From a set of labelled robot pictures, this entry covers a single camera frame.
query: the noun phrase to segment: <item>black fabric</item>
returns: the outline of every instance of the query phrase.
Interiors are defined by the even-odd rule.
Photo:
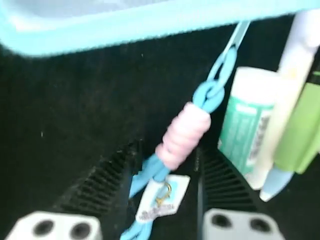
[[[291,17],[254,22],[239,50],[237,66],[276,70],[291,22]],[[233,29],[224,26],[42,59],[2,49],[0,238],[21,216],[51,206],[83,172],[135,136],[145,137],[146,154],[150,154],[171,119],[206,79]],[[216,147],[231,84],[202,140],[208,148]],[[286,226],[288,234],[300,231],[307,236],[299,224],[308,223],[308,231],[318,232],[306,218],[319,214],[310,208],[319,198],[316,179],[302,191],[303,178],[307,176],[292,181],[299,187],[291,186],[290,196],[281,195],[271,203],[271,215]],[[196,189],[194,182],[190,188]],[[301,193],[303,201],[297,197]],[[195,192],[187,194],[192,196],[185,199],[187,206],[196,205]],[[296,206],[295,199],[301,203],[300,215],[287,210]],[[303,213],[303,208],[310,211]],[[189,233],[196,227],[187,215],[172,219],[155,223],[154,239],[166,235],[194,239]],[[182,220],[185,231],[175,227]],[[157,232],[156,226],[164,221],[171,225],[165,233]]]

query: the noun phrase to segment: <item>pink coiled band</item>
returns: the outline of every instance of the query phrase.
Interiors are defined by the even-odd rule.
[[[162,138],[163,143],[155,148],[155,154],[167,168],[177,169],[198,145],[210,125],[210,114],[188,102],[172,120]]]

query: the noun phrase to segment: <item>small tag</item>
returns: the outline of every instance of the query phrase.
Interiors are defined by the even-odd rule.
[[[153,179],[147,184],[135,219],[139,223],[177,213],[190,182],[189,176],[168,175],[165,182]]]

